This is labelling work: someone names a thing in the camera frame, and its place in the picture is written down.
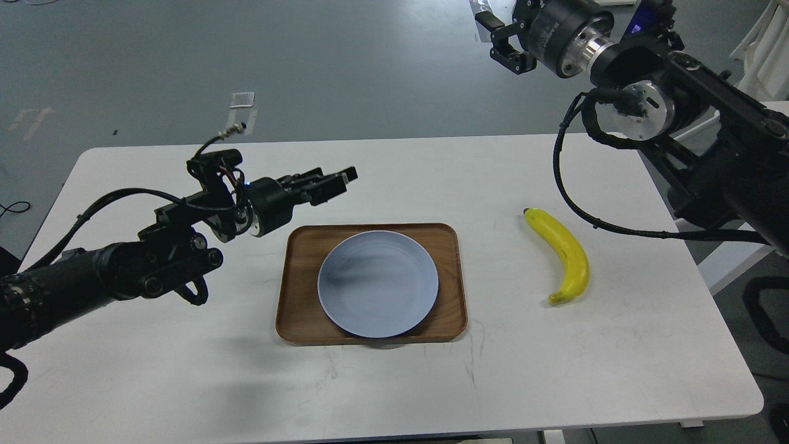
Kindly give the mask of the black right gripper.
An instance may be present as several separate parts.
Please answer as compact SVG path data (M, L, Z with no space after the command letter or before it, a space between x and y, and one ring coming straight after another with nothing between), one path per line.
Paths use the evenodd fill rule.
M515 20L504 25L493 12L476 12L475 20L491 40L490 58L512 73L535 70L538 61L559 78L583 72L591 56L583 56L589 41L606 44L613 14L594 1L516 1ZM510 38L518 37L519 51Z

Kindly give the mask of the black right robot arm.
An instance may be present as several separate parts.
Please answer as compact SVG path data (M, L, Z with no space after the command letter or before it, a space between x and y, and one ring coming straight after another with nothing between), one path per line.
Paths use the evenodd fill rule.
M514 74L543 65L588 76L560 123L553 171L567 205L595 228L655 239L747 242L787 254L787 116L769 109L685 52L671 1L639 1L619 41L613 14L594 1L516 1L511 20L474 12L490 58ZM690 231L606 222L570 198L560 157L579 117L596 143L634 150L668 183L671 210Z

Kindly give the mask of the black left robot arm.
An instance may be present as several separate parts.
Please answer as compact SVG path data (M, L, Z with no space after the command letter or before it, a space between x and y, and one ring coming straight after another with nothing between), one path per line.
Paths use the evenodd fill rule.
M151 300L174 292L195 306L208 300L205 276L224 262L222 252L194 228L203 223L225 244L249 232L261 237L292 220L297 205L321 205L343 194L358 178L353 166L325 174L314 168L279 179L248 182L236 149L197 150L186 167L201 185L188 197L129 187L116 189L77 216L73 227L28 269L2 278L2 367L12 380L2 391L7 406L28 380L28 368L12 357L18 349L115 301ZM167 201L155 211L153 225L135 242L118 242L96 250L68 249L91 217L117 200L154 195Z

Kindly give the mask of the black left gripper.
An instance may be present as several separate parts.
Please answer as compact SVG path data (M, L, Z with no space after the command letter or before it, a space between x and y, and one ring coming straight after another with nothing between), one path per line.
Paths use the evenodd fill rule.
M355 166L339 172L324 173L314 168L301 174L268 177L246 183L245 196L253 210L251 236L261 238L291 222L293 208L309 203L318 206L347 191L347 185L358 179Z

